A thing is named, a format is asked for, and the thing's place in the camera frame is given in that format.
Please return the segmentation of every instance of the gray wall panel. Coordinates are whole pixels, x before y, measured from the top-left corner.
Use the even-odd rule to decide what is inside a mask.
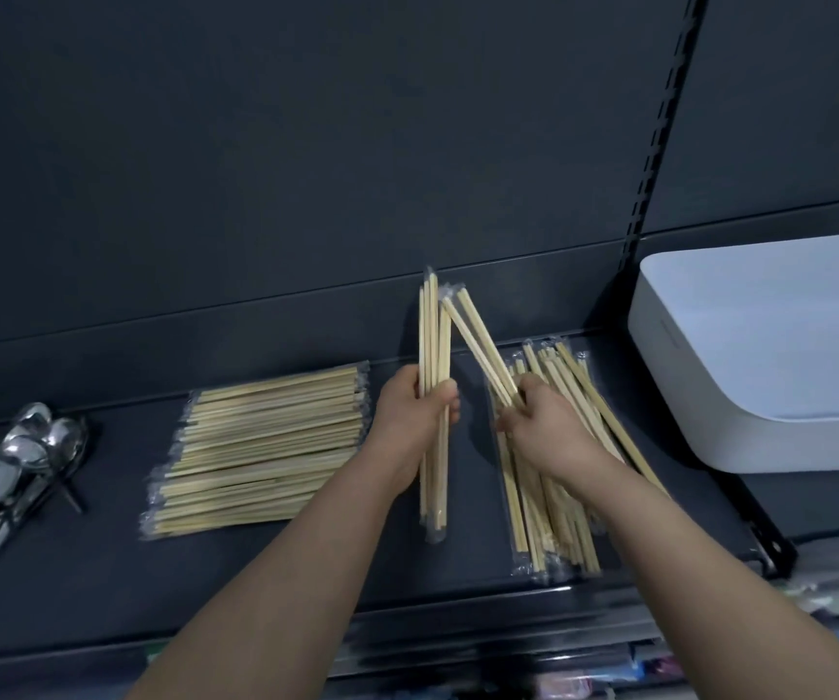
[[[621,238],[685,3],[0,0],[0,340]]]
[[[620,255],[617,242],[440,276],[467,282],[495,339],[522,338],[590,324]],[[29,400],[76,408],[415,353],[420,283],[415,273],[2,341],[0,419]]]
[[[792,241],[831,235],[839,235],[839,202],[643,236],[637,247],[636,260],[672,250]]]
[[[839,0],[709,0],[643,230],[839,200]]]

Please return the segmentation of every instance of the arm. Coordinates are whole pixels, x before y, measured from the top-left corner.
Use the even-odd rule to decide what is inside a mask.
[[[562,396],[520,383],[529,413],[500,426],[593,508],[703,700],[839,698],[839,640],[595,442]]]
[[[319,696],[393,499],[415,478],[458,388],[415,395],[416,366],[381,391],[364,446],[173,639],[128,700]]]

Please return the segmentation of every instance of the white tray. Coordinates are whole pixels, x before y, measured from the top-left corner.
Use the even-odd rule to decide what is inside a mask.
[[[839,470],[839,236],[645,258],[628,327],[701,461]]]

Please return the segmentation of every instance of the pile of chopsticks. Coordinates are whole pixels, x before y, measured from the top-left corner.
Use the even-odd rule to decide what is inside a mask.
[[[419,396],[449,377],[452,320],[439,306],[439,279],[431,269],[419,289]],[[419,519],[429,542],[446,535],[448,523],[449,410],[442,413],[436,439],[419,465]]]
[[[584,363],[574,358],[563,340],[543,342],[538,353],[532,342],[527,341],[523,352],[512,357],[511,366],[516,374],[531,371],[543,378],[569,402],[605,450],[623,462],[625,456],[620,449],[623,447],[634,466],[665,492],[657,475],[594,388]],[[499,394],[492,398],[495,415],[499,399]],[[528,558],[528,571],[536,576],[560,569],[559,564],[580,566],[586,574],[600,573],[590,516],[585,507],[560,484],[534,470],[507,435],[498,432],[497,442],[518,559]]]
[[[157,468],[148,539],[292,518],[366,429],[367,364],[195,394]]]

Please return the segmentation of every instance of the forearm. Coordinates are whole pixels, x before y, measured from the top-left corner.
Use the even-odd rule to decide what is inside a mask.
[[[839,698],[839,641],[612,458],[578,492],[603,518],[697,693]]]
[[[130,697],[317,697],[396,495],[378,459],[362,452],[345,464],[180,632]]]

